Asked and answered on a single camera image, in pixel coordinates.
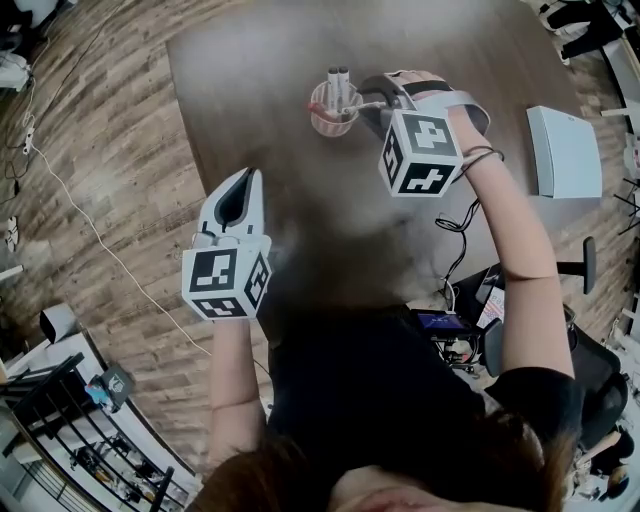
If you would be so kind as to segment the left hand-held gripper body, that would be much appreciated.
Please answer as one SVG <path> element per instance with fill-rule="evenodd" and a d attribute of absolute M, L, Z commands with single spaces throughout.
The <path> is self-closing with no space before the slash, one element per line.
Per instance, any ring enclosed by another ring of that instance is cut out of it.
<path fill-rule="evenodd" d="M 183 253 L 183 299 L 205 320 L 256 318 L 272 277 L 270 248 L 262 220 L 200 223 Z"/>

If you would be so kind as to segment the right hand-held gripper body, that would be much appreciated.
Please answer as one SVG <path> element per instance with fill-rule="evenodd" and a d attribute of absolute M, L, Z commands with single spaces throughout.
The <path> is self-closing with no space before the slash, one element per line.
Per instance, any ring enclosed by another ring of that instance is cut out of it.
<path fill-rule="evenodd" d="M 390 75 L 380 78 L 388 106 L 380 111 L 386 134 L 378 167 L 390 194 L 443 196 L 464 162 L 449 110 L 463 107 L 481 133 L 490 125 L 487 112 L 469 93 L 447 83 L 399 85 Z"/>

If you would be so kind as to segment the person's right hand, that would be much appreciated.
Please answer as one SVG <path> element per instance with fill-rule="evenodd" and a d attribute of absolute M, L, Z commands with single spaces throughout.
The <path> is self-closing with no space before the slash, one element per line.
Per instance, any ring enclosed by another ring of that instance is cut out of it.
<path fill-rule="evenodd" d="M 413 84 L 413 83 L 422 83 L 422 82 L 442 82 L 445 83 L 445 81 L 431 73 L 428 71 L 400 71 L 400 72 L 396 72 L 396 73 L 392 73 L 389 74 L 389 77 L 396 82 L 399 85 L 402 86 L 406 86 L 407 84 Z"/>

